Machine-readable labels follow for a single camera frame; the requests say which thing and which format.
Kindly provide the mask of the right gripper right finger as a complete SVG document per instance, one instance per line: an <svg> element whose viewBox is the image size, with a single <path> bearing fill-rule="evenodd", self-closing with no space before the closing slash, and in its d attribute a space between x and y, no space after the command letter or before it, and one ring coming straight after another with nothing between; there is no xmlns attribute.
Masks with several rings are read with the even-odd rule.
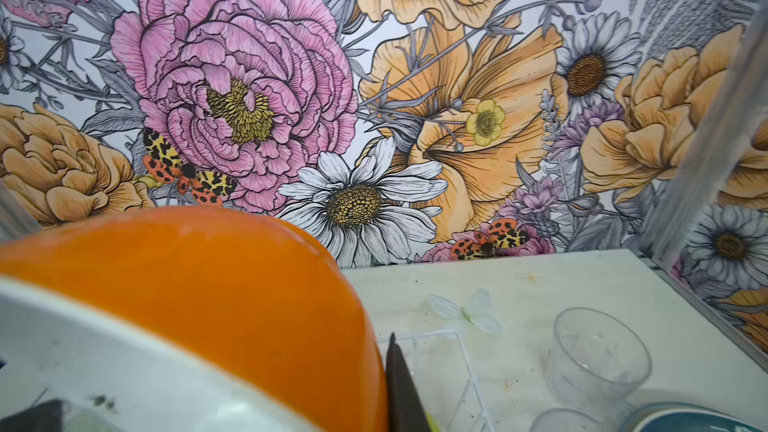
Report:
<svg viewBox="0 0 768 432"><path fill-rule="evenodd" d="M389 337L385 373L390 430L392 432L430 432L427 414L394 333Z"/></svg>

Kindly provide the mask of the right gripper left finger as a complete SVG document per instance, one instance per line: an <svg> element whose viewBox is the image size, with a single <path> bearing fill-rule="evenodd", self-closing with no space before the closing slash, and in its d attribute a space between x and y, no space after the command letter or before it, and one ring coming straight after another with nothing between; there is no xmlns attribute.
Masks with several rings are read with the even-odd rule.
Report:
<svg viewBox="0 0 768 432"><path fill-rule="evenodd" d="M64 404L61 400L40 403L0 421L1 432L62 432Z"/></svg>

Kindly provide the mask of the clear glass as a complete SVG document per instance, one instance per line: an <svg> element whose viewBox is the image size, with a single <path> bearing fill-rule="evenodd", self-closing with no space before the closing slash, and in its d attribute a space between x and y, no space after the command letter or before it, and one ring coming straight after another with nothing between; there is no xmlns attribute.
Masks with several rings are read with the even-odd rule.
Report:
<svg viewBox="0 0 768 432"><path fill-rule="evenodd" d="M602 423L582 412L553 408L540 413L529 432L604 432Z"/></svg>
<svg viewBox="0 0 768 432"><path fill-rule="evenodd" d="M611 315L572 307L556 316L544 377L560 404L593 417L608 415L652 371L644 342Z"/></svg>

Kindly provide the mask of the orange bowl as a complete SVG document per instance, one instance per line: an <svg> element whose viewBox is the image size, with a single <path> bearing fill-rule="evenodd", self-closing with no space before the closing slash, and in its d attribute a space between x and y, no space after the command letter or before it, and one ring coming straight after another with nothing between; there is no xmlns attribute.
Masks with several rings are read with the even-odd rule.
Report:
<svg viewBox="0 0 768 432"><path fill-rule="evenodd" d="M162 207L1 246L1 420L63 431L385 431L376 334L331 254L284 221Z"/></svg>

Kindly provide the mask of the pink wooden plate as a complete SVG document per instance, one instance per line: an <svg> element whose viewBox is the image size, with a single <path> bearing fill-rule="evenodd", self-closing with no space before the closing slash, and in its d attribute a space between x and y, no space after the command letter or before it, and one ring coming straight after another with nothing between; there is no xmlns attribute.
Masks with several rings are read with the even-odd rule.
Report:
<svg viewBox="0 0 768 432"><path fill-rule="evenodd" d="M660 402L632 412L621 432L762 432L763 429L707 407Z"/></svg>

